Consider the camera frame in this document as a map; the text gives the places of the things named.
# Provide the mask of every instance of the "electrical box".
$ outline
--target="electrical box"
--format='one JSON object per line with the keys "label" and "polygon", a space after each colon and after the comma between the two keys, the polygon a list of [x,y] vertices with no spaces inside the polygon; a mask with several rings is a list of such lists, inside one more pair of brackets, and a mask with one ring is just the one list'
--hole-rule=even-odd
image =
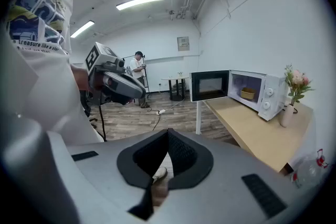
{"label": "electrical box", "polygon": [[178,37],[177,38],[177,47],[179,51],[190,50],[189,37]]}

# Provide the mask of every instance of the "flower vase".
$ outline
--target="flower vase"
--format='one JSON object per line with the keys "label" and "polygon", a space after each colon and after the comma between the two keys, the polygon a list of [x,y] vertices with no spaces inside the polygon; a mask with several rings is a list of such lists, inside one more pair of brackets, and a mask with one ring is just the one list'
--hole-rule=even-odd
{"label": "flower vase", "polygon": [[282,127],[287,127],[290,123],[290,120],[292,119],[294,112],[294,106],[291,104],[288,104],[286,107],[285,112],[282,115],[282,119],[280,121],[280,124]]}

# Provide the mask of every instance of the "microwave door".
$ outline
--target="microwave door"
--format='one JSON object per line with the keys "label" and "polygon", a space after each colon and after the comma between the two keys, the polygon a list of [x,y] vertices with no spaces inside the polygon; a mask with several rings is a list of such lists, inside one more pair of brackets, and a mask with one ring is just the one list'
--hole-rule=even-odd
{"label": "microwave door", "polygon": [[228,70],[192,73],[192,101],[227,96]]}
{"label": "microwave door", "polygon": [[228,72],[228,79],[227,79],[227,96],[231,97],[231,92],[232,92],[232,72],[231,70]]}

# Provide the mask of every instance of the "microwave dial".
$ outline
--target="microwave dial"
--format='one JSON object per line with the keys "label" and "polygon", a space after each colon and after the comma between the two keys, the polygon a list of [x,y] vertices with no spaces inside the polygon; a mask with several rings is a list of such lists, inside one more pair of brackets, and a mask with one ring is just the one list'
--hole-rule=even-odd
{"label": "microwave dial", "polygon": [[264,102],[263,104],[262,104],[262,107],[265,109],[265,110],[268,110],[270,107],[271,107],[271,104],[269,103],[269,102]]}
{"label": "microwave dial", "polygon": [[268,96],[272,96],[273,93],[274,93],[274,90],[273,90],[272,88],[268,88],[268,89],[266,90],[266,94],[267,94]]}

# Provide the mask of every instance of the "table leg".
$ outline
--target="table leg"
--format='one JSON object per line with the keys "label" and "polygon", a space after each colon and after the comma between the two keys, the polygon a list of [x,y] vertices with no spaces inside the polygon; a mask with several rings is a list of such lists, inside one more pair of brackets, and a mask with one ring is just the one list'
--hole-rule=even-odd
{"label": "table leg", "polygon": [[197,101],[196,134],[201,134],[202,101]]}
{"label": "table leg", "polygon": [[169,94],[170,94],[170,100],[173,100],[173,89],[172,89],[172,82],[169,80]]}
{"label": "table leg", "polygon": [[181,79],[181,85],[182,85],[182,100],[184,99],[184,79]]}
{"label": "table leg", "polygon": [[178,90],[179,90],[178,88],[179,88],[179,85],[178,85],[178,79],[177,79],[177,80],[176,80],[176,96],[179,96],[179,95],[178,95],[178,94],[179,94],[179,93],[178,93],[178,92],[179,92],[179,91],[178,91]]}

